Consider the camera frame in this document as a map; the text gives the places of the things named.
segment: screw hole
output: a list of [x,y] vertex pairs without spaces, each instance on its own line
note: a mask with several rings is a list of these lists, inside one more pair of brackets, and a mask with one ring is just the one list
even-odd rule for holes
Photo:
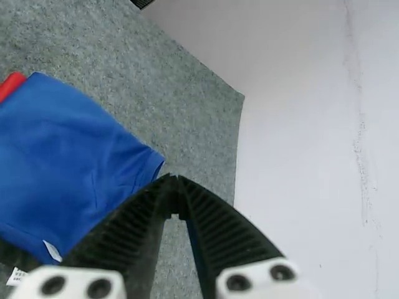
[[232,275],[227,279],[227,288],[231,291],[245,291],[251,288],[251,282],[242,275]]
[[65,284],[65,278],[62,276],[55,276],[48,279],[42,286],[42,293],[44,295],[54,295],[62,290]]
[[106,297],[111,291],[111,283],[107,279],[93,281],[87,289],[87,295],[91,299],[101,299]]
[[283,280],[292,280],[295,278],[294,272],[283,265],[276,265],[270,270],[270,275],[274,280],[283,281]]

